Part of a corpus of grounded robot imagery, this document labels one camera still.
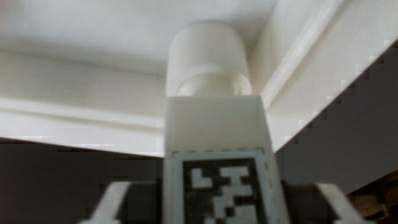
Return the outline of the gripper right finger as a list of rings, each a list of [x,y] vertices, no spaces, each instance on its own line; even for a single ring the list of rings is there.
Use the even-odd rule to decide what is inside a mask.
[[[317,187],[338,215],[338,220],[333,224],[375,224],[374,221],[368,221],[361,217],[340,187],[334,184],[326,183],[318,183]]]

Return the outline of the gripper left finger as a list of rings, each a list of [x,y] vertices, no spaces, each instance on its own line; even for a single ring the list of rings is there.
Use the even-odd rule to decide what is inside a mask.
[[[118,212],[132,183],[112,182],[91,217],[79,224],[121,224]]]

